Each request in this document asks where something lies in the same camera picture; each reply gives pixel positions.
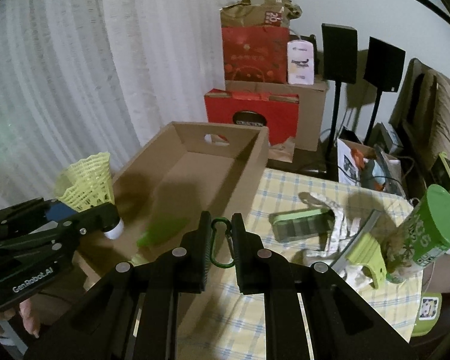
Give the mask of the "person's left hand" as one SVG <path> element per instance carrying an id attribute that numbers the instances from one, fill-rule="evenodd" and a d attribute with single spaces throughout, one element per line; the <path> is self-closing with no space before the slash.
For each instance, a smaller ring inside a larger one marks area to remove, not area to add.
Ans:
<path id="1" fill-rule="evenodd" d="M 19 314 L 22 319 L 23 328 L 35 338 L 40 336 L 40 319 L 35 313 L 32 300 L 27 299 L 19 304 L 17 308 L 8 309 L 0 312 L 0 322 L 9 321 L 16 314 Z M 0 326 L 0 337 L 6 337 L 4 329 Z"/>

